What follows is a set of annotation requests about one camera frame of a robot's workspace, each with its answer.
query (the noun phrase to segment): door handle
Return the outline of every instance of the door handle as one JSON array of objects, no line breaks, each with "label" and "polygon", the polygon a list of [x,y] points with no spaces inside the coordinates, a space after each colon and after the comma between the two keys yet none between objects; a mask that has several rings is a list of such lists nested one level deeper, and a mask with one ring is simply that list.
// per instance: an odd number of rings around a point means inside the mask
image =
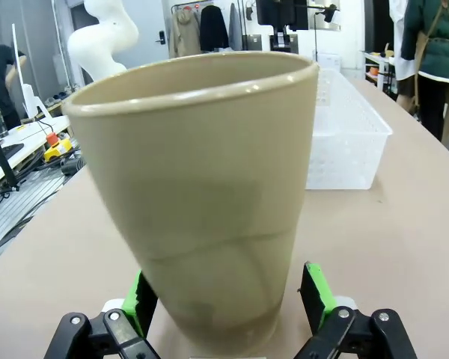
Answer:
[{"label": "door handle", "polygon": [[159,34],[159,40],[156,40],[155,43],[161,43],[162,45],[165,45],[166,44],[165,32],[160,31],[158,34]]}]

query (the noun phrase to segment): green jacket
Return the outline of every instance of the green jacket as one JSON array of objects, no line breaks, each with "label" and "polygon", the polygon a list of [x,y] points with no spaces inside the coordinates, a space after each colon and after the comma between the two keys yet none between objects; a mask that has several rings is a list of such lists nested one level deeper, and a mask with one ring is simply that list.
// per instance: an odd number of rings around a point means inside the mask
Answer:
[{"label": "green jacket", "polygon": [[[409,0],[404,19],[401,56],[413,60],[419,31],[428,34],[442,0]],[[433,76],[449,79],[449,13],[443,10],[436,29],[430,35],[419,69]]]}]

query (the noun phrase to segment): person in black shirt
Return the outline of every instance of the person in black shirt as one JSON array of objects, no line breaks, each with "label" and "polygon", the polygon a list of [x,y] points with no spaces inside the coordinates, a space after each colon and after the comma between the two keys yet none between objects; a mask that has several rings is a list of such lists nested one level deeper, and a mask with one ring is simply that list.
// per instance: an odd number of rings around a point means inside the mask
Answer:
[{"label": "person in black shirt", "polygon": [[[20,117],[13,106],[10,98],[9,90],[13,79],[16,77],[18,71],[16,67],[7,73],[7,65],[15,63],[15,54],[12,48],[6,45],[0,45],[0,109],[8,129],[19,126]],[[22,52],[19,52],[19,62],[22,67],[26,62],[26,57]]]}]

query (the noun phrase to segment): person in green jacket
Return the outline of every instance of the person in green jacket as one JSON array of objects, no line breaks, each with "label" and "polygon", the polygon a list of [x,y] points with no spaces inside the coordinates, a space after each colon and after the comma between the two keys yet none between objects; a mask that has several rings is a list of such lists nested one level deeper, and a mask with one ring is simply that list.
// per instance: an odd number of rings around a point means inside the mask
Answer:
[{"label": "person in green jacket", "polygon": [[[424,52],[419,49],[418,38],[429,39],[422,46]],[[419,117],[424,127],[440,141],[445,93],[449,86],[449,0],[409,0],[401,56],[406,60],[416,57]]]}]

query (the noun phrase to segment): black pants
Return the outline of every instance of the black pants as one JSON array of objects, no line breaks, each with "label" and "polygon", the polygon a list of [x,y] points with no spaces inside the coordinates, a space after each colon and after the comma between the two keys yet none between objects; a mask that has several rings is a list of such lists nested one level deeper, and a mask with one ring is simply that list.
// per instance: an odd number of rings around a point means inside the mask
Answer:
[{"label": "black pants", "polygon": [[442,140],[444,130],[444,106],[446,103],[446,90],[448,83],[439,82],[419,76],[419,118],[422,125],[431,134]]},{"label": "black pants", "polygon": [[3,117],[3,121],[5,121],[5,125],[7,126],[7,129],[12,129],[13,127],[20,126],[22,123],[20,122],[20,116],[14,109],[11,113],[9,113],[7,116]]}]

